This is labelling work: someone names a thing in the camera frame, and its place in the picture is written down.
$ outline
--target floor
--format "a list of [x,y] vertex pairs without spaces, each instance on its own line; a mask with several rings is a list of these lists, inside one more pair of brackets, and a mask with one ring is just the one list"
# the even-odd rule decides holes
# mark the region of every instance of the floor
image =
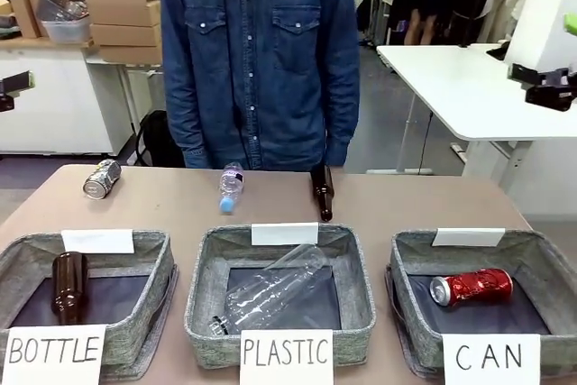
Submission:
[[[155,105],[162,106],[162,92],[156,93],[159,101]],[[374,50],[361,48],[361,111],[345,165],[348,173],[396,167],[411,97],[408,87],[384,68]],[[410,168],[421,164],[429,119],[429,111],[420,101],[415,106],[415,119],[407,144],[406,162]],[[432,169],[435,175],[459,176],[463,163],[449,148],[451,142],[459,141],[433,117],[422,167]],[[132,149],[133,144],[127,145],[119,160],[126,161]],[[0,224],[60,166],[98,161],[98,157],[4,157],[0,160]],[[577,231],[577,222],[534,223],[534,226],[554,239],[572,236]]]

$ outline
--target shirt placket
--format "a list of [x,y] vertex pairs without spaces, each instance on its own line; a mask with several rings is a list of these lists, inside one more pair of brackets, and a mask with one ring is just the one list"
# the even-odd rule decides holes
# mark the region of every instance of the shirt placket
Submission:
[[254,0],[241,0],[241,15],[243,22],[243,85],[244,104],[246,113],[246,129],[249,134],[249,158],[251,167],[260,169],[262,167],[261,158],[261,137],[259,136],[258,113],[255,92],[255,35],[254,35]]

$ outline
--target pocket flap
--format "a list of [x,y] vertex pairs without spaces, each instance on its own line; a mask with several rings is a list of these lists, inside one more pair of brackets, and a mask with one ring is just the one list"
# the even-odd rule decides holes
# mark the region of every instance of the pocket flap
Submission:
[[226,24],[226,13],[224,8],[199,6],[189,7],[185,12],[187,26],[203,35],[213,31],[215,28]]
[[272,10],[272,23],[296,35],[317,27],[320,18],[318,6],[279,6]]

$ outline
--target soda can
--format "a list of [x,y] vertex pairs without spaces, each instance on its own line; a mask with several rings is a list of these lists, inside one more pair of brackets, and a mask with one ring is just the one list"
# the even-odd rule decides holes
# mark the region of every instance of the soda can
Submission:
[[513,295],[513,280],[504,270],[477,270],[450,277],[434,277],[429,291],[433,300],[443,307],[467,299],[500,302]]
[[120,178],[122,169],[114,160],[103,160],[98,163],[96,170],[84,182],[82,188],[90,198],[105,198],[114,183]]

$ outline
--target denim shirt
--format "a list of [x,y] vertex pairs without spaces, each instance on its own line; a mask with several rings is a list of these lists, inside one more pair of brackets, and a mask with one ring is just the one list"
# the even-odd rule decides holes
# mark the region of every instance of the denim shirt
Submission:
[[344,164],[359,115],[353,0],[161,1],[169,127],[187,167]]

